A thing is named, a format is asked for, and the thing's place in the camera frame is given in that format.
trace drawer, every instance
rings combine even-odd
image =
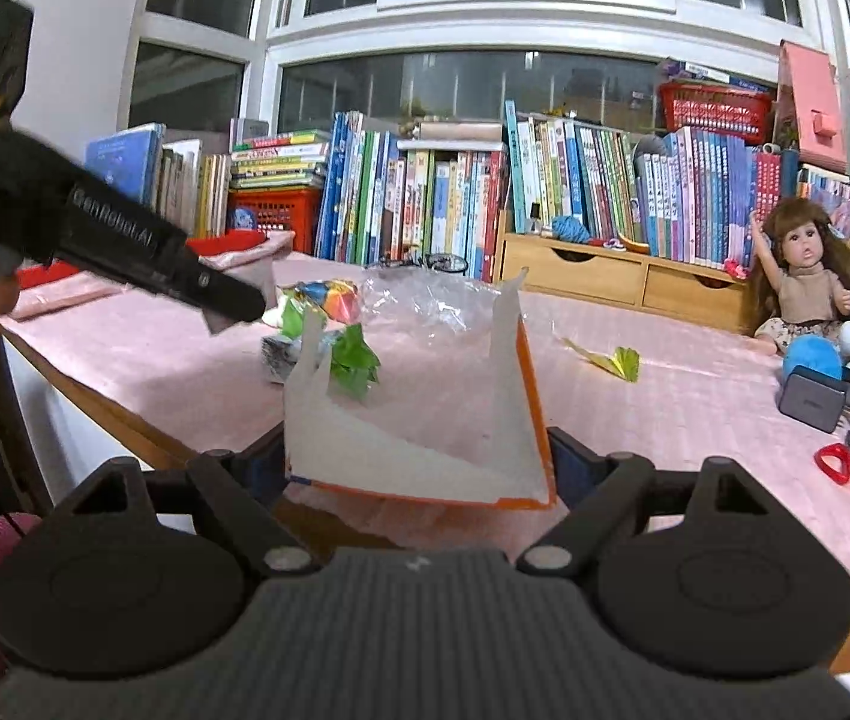
[[[738,332],[743,323],[744,287],[652,264],[642,304],[689,322]]]
[[[514,278],[528,269],[528,288],[557,290],[616,303],[641,303],[644,266],[639,262],[602,257],[541,245],[508,241],[504,248],[503,278]]]

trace bookshelf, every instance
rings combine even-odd
[[[503,212],[498,228],[513,229],[510,223]],[[744,332],[744,285],[723,271],[514,232],[500,236],[495,280],[524,268],[524,288],[532,292]]]

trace red plastic crate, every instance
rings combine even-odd
[[[681,127],[700,127],[721,135],[737,135],[749,146],[760,146],[767,141],[774,103],[771,95],[681,81],[663,83],[658,91],[668,132]]]
[[[228,206],[253,212],[260,232],[292,230],[294,250],[311,254],[321,194],[321,189],[230,191]]]

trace scissors handle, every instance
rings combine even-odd
[[[827,463],[825,458],[834,458],[839,462],[839,467],[835,468],[830,463]],[[829,446],[823,446],[815,452],[815,465],[839,485],[847,485],[850,482],[850,453],[848,452],[848,447],[843,443],[833,443]]]

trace green paper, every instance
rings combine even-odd
[[[627,382],[634,383],[638,381],[641,356],[634,349],[619,346],[615,349],[615,353],[611,357],[606,357],[603,354],[596,354],[596,352],[590,352],[587,349],[581,348],[581,346],[570,338],[562,338],[561,341],[567,348],[572,349],[572,351],[581,355],[585,360],[591,362],[592,365],[601,368],[601,370],[605,370]]]
[[[300,338],[305,332],[305,315],[301,307],[289,298],[284,301],[284,312],[282,312],[282,335],[286,338]]]
[[[365,343],[361,324],[344,328],[332,346],[332,378],[358,400],[368,394],[371,382],[378,381],[381,364],[378,355]]]

